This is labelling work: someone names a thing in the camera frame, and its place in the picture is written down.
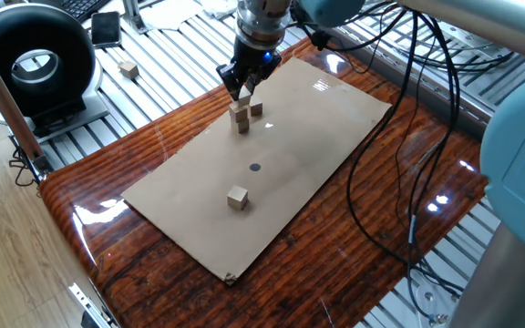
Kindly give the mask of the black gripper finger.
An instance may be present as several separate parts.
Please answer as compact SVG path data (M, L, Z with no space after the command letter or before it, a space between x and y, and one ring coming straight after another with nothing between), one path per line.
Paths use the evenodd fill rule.
M246 88L253 94L255 88L279 66L282 58L279 55L273 55L270 62L261 66L251 68L246 81Z
M240 75L236 73L236 64L224 64L216 67L216 72L220 76L223 85L226 87L228 93L233 100L239 98L243 82Z

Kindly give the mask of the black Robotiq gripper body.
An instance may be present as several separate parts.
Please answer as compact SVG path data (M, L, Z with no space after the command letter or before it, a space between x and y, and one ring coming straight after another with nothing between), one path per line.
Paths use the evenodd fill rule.
M278 55L271 50L253 48L240 39L234 43L233 63L236 64L236 73L248 73L251 68L261 66L270 62L273 55Z

